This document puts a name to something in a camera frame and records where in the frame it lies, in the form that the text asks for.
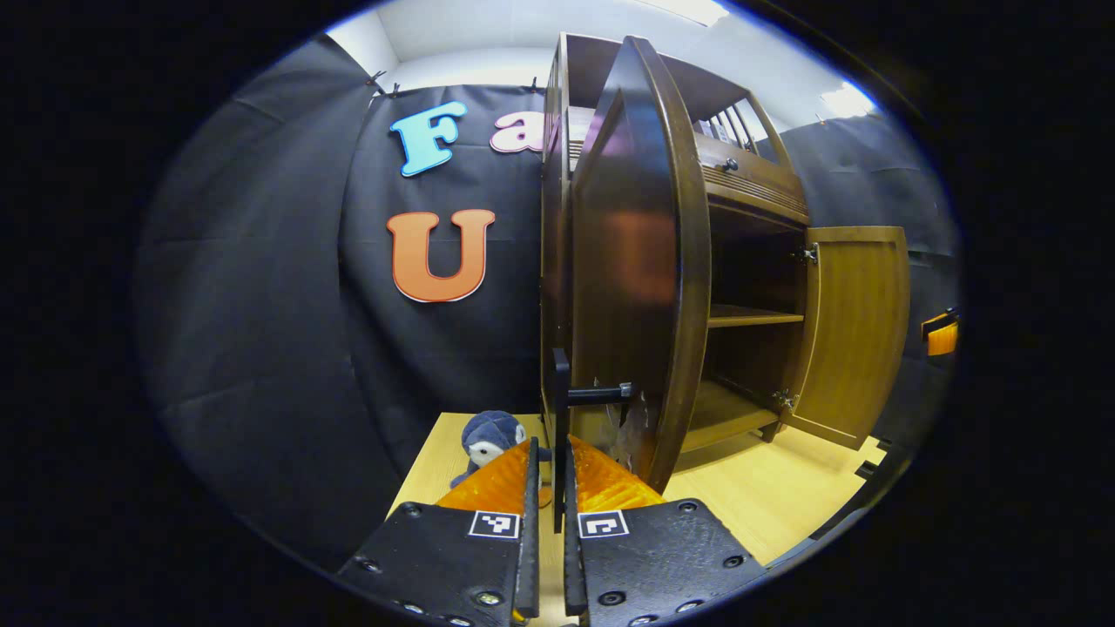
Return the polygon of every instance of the open cabinet door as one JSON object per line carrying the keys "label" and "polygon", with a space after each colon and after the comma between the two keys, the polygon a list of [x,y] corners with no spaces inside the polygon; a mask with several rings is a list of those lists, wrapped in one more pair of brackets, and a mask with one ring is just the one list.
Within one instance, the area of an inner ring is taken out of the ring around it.
{"label": "open cabinet door", "polygon": [[859,450],[891,393],[910,315],[899,226],[806,229],[805,326],[782,422]]}
{"label": "open cabinet door", "polygon": [[573,274],[571,257],[571,220],[569,199],[569,52],[565,38],[558,41],[550,83],[546,85],[542,147],[542,277],[541,292],[541,366],[542,405],[547,445],[558,447],[554,423],[554,392],[549,389],[554,373],[554,348],[572,351],[570,345],[570,297]]}
{"label": "open cabinet door", "polygon": [[570,431],[661,492],[700,382],[711,260],[692,126],[646,39],[623,39],[571,192],[571,384],[636,394],[626,414],[575,407]]}

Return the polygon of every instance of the stuffed toy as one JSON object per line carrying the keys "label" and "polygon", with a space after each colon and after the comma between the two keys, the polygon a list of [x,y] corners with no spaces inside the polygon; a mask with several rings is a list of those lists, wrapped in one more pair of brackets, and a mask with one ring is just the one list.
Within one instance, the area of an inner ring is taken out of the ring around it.
{"label": "stuffed toy", "polygon": [[[526,430],[507,412],[488,411],[476,414],[460,432],[460,446],[468,455],[468,467],[464,474],[449,482],[449,488],[456,488],[471,474],[524,440]],[[552,457],[549,448],[539,447],[540,462],[549,462]]]}

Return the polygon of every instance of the wooden shelf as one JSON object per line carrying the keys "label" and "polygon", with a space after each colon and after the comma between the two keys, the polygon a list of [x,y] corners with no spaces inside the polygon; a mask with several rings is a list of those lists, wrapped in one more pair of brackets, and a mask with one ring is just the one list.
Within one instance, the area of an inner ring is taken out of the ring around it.
{"label": "wooden shelf", "polygon": [[714,305],[709,309],[708,328],[747,327],[752,325],[780,325],[784,322],[801,322],[805,316],[783,314],[754,307],[737,307],[735,305]]}
{"label": "wooden shelf", "polygon": [[702,379],[697,388],[697,401],[681,452],[723,442],[777,419],[774,412],[759,407],[718,383]]}

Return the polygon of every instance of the ceiling light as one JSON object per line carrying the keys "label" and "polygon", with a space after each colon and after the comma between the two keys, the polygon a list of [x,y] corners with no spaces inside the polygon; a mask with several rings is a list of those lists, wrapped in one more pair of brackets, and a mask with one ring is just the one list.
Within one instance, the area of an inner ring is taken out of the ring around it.
{"label": "ceiling light", "polygon": [[701,26],[712,26],[728,11],[712,0],[637,0],[643,4],[658,7],[676,16],[690,19]]}
{"label": "ceiling light", "polygon": [[867,112],[875,108],[871,98],[863,95],[849,81],[844,81],[841,88],[821,95],[821,99],[828,105],[837,117],[855,117],[867,115]]}

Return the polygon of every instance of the orange letter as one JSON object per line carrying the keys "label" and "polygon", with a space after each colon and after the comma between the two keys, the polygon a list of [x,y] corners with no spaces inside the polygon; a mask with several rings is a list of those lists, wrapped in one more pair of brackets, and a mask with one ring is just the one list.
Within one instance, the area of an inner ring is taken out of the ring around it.
{"label": "orange letter", "polygon": [[391,272],[395,287],[418,302],[460,300],[476,291],[484,281],[487,225],[495,214],[486,209],[466,209],[453,214],[452,222],[460,226],[460,269],[447,277],[429,273],[429,232],[437,225],[437,215],[429,212],[400,213],[387,221],[395,235]]}

